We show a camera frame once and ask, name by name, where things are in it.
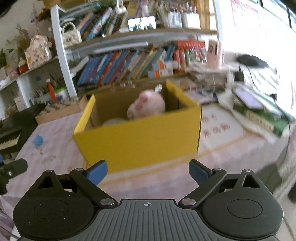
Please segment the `pink plush toy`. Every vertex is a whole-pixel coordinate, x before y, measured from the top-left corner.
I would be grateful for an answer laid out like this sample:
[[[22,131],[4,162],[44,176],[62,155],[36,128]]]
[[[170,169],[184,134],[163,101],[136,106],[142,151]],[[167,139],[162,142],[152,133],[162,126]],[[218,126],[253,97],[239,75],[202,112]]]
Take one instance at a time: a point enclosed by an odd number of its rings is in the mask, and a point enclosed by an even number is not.
[[[129,119],[145,118],[166,112],[163,96],[155,90],[144,90],[127,110]]]

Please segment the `black mouse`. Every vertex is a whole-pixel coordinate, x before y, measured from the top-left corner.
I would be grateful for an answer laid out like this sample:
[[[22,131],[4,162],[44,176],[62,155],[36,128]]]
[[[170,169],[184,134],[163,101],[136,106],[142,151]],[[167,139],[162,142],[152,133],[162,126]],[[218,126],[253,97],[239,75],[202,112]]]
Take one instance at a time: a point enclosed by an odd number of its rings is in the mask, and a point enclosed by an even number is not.
[[[248,55],[248,54],[238,56],[237,62],[248,67],[258,67],[258,68],[269,67],[269,65],[265,61],[261,60],[257,56]]]

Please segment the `black Yamaha keyboard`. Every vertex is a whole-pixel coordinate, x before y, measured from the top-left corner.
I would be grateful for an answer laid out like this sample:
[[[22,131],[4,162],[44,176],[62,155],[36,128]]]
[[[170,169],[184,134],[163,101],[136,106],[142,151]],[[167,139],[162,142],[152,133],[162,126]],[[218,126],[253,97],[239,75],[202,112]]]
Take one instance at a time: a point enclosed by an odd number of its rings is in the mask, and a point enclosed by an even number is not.
[[[14,113],[1,121],[1,155],[19,152],[28,138],[34,132],[38,123],[36,117],[46,105],[36,104],[21,112]]]

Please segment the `floral house ornament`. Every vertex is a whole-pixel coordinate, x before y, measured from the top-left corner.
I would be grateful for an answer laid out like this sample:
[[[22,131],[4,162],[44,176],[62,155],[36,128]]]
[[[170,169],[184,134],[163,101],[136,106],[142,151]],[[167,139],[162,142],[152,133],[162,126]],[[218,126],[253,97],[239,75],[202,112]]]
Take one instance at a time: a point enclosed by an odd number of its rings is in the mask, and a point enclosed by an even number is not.
[[[52,43],[48,40],[48,37],[42,35],[32,37],[30,45],[25,51],[29,69],[39,67],[52,59],[51,47]]]

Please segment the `yellow cardboard box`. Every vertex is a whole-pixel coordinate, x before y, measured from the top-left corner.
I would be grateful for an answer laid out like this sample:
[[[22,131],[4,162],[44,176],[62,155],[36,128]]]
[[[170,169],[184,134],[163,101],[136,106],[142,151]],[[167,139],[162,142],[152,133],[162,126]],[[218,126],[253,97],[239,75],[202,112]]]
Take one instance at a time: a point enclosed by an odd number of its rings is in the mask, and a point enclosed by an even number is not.
[[[74,139],[89,165],[107,162],[109,172],[157,164],[197,152],[201,106],[171,81],[161,82],[166,112],[130,120],[127,110],[150,83],[135,88],[93,94],[74,130]],[[111,118],[128,121],[102,126]]]

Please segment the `green thick book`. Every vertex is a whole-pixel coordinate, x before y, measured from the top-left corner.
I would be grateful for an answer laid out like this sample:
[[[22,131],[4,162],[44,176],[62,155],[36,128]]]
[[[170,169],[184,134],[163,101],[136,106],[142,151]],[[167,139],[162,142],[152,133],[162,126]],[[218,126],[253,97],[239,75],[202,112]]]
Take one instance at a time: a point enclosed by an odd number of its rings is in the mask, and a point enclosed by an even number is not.
[[[254,110],[249,109],[246,106],[234,104],[233,110],[239,112],[250,121],[253,121],[264,128],[266,131],[275,134],[277,137],[281,137],[290,124],[285,117],[275,116],[260,109]]]

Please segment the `wooden chess board box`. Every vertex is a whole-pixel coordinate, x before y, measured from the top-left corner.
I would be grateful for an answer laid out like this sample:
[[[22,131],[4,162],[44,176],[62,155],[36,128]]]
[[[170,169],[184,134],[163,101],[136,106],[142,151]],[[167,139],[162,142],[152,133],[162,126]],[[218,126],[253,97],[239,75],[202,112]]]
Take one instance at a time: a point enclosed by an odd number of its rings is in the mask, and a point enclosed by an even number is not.
[[[36,117],[38,125],[48,123],[68,115],[83,111],[87,104],[87,97],[75,97],[47,105]]]

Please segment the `red glue bottle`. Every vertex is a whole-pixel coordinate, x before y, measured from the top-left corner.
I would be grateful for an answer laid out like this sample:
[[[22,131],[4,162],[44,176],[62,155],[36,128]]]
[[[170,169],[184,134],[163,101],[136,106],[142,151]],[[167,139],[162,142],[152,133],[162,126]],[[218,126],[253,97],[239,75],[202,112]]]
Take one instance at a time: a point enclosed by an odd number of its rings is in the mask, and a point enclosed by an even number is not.
[[[46,83],[47,83],[47,88],[48,88],[51,99],[53,101],[57,101],[53,85],[51,84],[51,81],[49,78],[46,80]]]

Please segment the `blue eraser block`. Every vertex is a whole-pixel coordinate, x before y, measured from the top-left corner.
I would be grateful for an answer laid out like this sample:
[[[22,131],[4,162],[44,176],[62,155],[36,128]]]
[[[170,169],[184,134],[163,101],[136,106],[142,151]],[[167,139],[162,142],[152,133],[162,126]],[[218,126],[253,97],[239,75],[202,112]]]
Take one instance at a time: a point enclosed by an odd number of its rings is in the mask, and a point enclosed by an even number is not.
[[[32,143],[36,146],[36,147],[41,147],[44,143],[44,139],[40,136],[37,135],[35,137],[35,139],[32,141]]]

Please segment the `smartphone on books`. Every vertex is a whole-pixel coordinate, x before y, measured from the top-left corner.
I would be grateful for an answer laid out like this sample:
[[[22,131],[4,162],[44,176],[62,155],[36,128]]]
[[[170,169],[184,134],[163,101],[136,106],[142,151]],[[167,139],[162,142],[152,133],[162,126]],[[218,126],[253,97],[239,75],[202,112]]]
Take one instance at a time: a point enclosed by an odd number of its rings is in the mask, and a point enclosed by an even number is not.
[[[233,94],[238,97],[249,109],[263,110],[264,106],[248,91],[235,88]]]

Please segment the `white bookshelf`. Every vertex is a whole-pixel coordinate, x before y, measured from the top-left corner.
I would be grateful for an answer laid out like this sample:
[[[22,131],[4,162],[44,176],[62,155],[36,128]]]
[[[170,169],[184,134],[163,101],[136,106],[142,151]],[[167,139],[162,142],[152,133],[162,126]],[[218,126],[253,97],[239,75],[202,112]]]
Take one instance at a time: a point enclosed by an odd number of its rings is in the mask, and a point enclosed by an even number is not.
[[[115,33],[111,36],[95,38],[65,48],[61,34],[54,36],[57,54],[51,60],[36,68],[28,70],[18,76],[14,81],[18,85],[16,96],[22,98],[26,108],[34,104],[35,91],[46,84],[46,79],[53,76],[63,77],[70,97],[83,94],[90,95],[93,87],[76,87],[77,76],[71,74],[70,68],[78,64],[78,61],[86,55],[102,53],[107,50],[119,50],[124,47],[140,47],[144,43],[169,42],[186,39],[201,39],[203,36],[217,38],[214,30],[157,28],[153,30],[141,30],[136,32]]]

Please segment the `pink checkered tablecloth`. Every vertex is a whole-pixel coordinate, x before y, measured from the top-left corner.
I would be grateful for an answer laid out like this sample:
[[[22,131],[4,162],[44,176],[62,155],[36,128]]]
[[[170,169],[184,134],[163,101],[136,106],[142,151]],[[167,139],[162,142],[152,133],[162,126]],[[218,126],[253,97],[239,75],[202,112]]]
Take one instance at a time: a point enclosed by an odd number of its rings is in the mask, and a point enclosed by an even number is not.
[[[19,158],[27,160],[27,171],[11,179],[7,186],[7,194],[1,196],[1,207],[8,216],[12,215],[18,201],[45,170],[52,169],[57,174],[67,174],[74,168],[86,166],[73,138],[74,128],[80,117],[79,113],[69,115],[41,124],[35,129],[18,154]],[[285,153],[287,144],[292,142],[290,135],[284,135],[271,143],[246,129],[243,131],[243,139],[214,152],[211,157],[215,158],[217,165],[215,167],[220,167],[228,173],[240,173],[243,169],[257,172],[275,163],[279,156]],[[41,147],[36,147],[32,143],[37,135],[44,139]],[[197,186],[189,176],[188,167],[182,171],[174,169],[171,176],[158,174],[155,177],[154,180],[151,177],[141,178],[142,184],[129,181],[103,185],[101,182],[99,186],[116,199],[174,198],[177,200]]]

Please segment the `white pearl handbag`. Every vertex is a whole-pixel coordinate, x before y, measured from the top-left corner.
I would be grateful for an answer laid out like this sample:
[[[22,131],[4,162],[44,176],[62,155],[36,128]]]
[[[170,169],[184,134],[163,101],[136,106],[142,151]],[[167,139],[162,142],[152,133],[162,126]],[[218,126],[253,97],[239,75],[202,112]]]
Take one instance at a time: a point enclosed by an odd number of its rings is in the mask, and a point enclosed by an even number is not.
[[[62,40],[65,48],[77,45],[82,42],[81,33],[72,22],[66,22],[61,29]]]

